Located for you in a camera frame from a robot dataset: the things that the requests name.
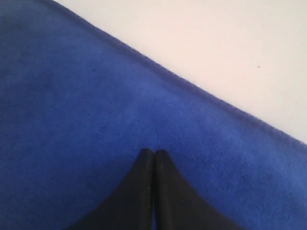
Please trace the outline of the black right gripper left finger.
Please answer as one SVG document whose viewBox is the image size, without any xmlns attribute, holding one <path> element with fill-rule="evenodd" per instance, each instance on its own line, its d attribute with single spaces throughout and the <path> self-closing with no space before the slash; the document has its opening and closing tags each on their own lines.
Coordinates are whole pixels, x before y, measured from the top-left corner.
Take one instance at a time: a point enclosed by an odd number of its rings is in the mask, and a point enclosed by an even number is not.
<svg viewBox="0 0 307 230">
<path fill-rule="evenodd" d="M 103 203 L 69 230 L 150 230 L 154 153 L 142 149 L 132 168 Z"/>
</svg>

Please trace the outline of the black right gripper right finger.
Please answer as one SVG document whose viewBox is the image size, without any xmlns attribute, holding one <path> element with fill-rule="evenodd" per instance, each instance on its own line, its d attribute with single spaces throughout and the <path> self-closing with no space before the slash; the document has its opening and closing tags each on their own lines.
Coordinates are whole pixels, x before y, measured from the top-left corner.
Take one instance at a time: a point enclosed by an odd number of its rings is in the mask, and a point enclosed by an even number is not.
<svg viewBox="0 0 307 230">
<path fill-rule="evenodd" d="M 169 153 L 154 154 L 154 209 L 158 230 L 240 230 L 211 207 L 181 175 Z"/>
</svg>

